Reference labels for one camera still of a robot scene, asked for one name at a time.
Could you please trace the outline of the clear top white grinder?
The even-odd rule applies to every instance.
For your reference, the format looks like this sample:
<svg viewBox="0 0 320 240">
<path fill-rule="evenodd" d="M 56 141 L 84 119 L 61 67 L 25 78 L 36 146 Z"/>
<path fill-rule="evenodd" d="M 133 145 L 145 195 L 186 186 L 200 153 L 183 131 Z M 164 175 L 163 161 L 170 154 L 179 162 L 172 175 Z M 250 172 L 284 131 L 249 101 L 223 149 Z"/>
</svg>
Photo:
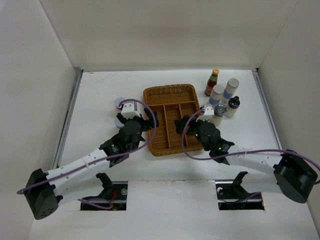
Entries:
<svg viewBox="0 0 320 240">
<path fill-rule="evenodd" d="M 214 124 L 216 127 L 219 126 L 222 122 L 223 116 L 227 112 L 227 107 L 223 104 L 217 104 L 214 107 L 214 114 L 213 116 L 209 119 L 209 122 Z"/>
</svg>

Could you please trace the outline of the black top white shaker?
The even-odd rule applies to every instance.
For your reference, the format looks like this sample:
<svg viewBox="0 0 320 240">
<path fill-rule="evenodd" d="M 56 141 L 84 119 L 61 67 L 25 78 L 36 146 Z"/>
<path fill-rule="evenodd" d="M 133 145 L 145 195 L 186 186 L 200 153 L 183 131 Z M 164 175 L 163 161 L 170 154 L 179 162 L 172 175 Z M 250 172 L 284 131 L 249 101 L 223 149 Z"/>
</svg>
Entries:
<svg viewBox="0 0 320 240">
<path fill-rule="evenodd" d="M 226 105 L 226 113 L 224 114 L 227 118 L 233 118 L 240 107 L 240 98 L 238 96 L 234 96 L 229 99 Z"/>
</svg>

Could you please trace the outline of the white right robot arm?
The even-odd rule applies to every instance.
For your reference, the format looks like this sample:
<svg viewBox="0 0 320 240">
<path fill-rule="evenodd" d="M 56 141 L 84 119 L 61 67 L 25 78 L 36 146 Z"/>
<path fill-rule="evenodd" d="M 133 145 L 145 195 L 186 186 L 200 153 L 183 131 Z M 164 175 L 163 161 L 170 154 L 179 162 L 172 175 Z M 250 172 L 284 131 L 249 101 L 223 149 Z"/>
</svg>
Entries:
<svg viewBox="0 0 320 240">
<path fill-rule="evenodd" d="M 313 187 L 319 184 L 317 172 L 310 166 L 312 161 L 292 150 L 251 150 L 221 137 L 216 126 L 201 116 L 185 115 L 174 121 L 176 133 L 194 136 L 208 152 L 208 160 L 227 166 L 245 167 L 230 183 L 217 185 L 218 196 L 244 202 L 260 192 L 283 194 L 288 199 L 304 204 Z"/>
</svg>

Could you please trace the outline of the white lid sauce jar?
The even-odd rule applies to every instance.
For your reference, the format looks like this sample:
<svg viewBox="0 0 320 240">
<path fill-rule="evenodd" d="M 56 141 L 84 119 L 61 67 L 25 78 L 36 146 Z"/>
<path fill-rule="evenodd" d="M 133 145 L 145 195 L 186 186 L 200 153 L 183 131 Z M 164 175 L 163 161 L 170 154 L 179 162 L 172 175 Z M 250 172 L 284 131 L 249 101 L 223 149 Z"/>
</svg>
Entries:
<svg viewBox="0 0 320 240">
<path fill-rule="evenodd" d="M 124 97 L 118 97 L 114 100 L 115 108 L 118 110 L 122 109 L 122 102 L 125 100 Z"/>
<path fill-rule="evenodd" d="M 124 124 L 121 123 L 118 118 L 116 118 L 116 119 L 114 120 L 114 123 L 115 123 L 115 126 L 116 126 L 117 128 L 119 128 L 119 129 L 124 127 Z"/>
</svg>

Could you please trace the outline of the red sauce bottle yellow cap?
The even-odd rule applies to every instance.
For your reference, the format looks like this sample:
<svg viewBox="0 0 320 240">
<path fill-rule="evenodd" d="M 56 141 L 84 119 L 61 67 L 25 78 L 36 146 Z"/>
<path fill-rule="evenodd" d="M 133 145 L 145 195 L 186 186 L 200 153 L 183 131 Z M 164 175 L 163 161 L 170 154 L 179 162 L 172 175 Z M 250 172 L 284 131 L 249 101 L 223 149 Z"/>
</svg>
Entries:
<svg viewBox="0 0 320 240">
<path fill-rule="evenodd" d="M 218 74 L 219 74 L 220 70 L 218 68 L 214 68 L 212 70 L 212 73 L 207 81 L 205 90 L 204 90 L 204 94 L 206 96 L 210 96 L 213 90 L 213 87 L 217 84 L 218 81 Z"/>
</svg>

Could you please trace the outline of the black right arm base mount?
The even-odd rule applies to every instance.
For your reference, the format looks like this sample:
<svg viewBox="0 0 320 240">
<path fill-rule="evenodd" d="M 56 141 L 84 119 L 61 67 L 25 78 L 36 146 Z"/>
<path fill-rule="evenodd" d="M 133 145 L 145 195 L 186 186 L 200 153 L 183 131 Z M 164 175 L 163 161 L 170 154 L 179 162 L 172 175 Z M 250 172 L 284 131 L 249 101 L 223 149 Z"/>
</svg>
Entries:
<svg viewBox="0 0 320 240">
<path fill-rule="evenodd" d="M 265 210 L 262 194 L 249 193 L 241 186 L 247 174 L 247 171 L 242 171 L 234 180 L 215 182 L 217 205 L 220 211 Z"/>
</svg>

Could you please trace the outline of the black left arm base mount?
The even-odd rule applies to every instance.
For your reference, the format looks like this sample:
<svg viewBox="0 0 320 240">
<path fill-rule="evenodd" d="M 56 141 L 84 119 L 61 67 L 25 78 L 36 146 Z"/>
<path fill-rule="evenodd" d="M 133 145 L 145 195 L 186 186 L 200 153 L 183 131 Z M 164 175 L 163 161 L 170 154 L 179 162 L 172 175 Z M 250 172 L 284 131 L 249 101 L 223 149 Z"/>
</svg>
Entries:
<svg viewBox="0 0 320 240">
<path fill-rule="evenodd" d="M 125 211 L 127 209 L 128 182 L 111 181 L 106 173 L 98 173 L 102 191 L 98 195 L 83 199 L 91 204 L 81 202 L 81 211 Z"/>
</svg>

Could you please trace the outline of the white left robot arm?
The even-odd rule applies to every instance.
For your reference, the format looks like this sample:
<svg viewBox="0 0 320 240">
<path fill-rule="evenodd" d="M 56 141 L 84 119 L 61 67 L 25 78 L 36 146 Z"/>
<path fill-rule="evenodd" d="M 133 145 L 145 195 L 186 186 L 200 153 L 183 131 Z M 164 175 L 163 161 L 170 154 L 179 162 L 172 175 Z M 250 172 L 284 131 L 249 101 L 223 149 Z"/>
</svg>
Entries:
<svg viewBox="0 0 320 240">
<path fill-rule="evenodd" d="M 144 108 L 147 119 L 135 111 L 122 110 L 117 119 L 123 124 L 117 134 L 93 152 L 65 166 L 48 170 L 36 169 L 31 174 L 24 195 L 33 217 L 42 220 L 53 214 L 61 205 L 79 200 L 87 203 L 90 197 L 108 199 L 113 182 L 107 170 L 122 163 L 132 153 L 142 149 L 140 142 L 148 144 L 143 132 L 159 127 L 158 115 L 149 107 Z"/>
</svg>

